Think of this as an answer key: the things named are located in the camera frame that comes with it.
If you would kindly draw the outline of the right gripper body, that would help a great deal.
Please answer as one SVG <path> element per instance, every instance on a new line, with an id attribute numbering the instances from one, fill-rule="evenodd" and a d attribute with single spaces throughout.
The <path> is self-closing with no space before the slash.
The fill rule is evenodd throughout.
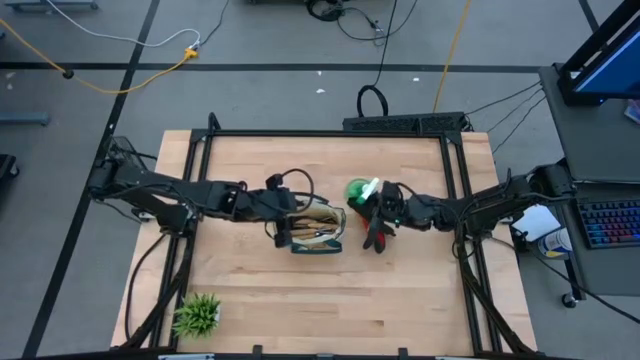
<path id="1" fill-rule="evenodd" d="M 411 196 L 416 194 L 404 183 L 384 181 L 379 194 L 379 213 L 385 222 L 392 223 L 396 228 L 415 228 L 416 223 L 409 211 L 403 190 L 407 190 Z"/>

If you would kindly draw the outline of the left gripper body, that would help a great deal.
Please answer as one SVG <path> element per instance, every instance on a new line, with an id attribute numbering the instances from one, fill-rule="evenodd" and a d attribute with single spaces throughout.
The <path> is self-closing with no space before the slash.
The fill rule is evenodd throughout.
<path id="1" fill-rule="evenodd" d="M 236 222 L 267 222 L 297 210 L 295 196 L 288 189 L 240 192 L 234 205 Z"/>

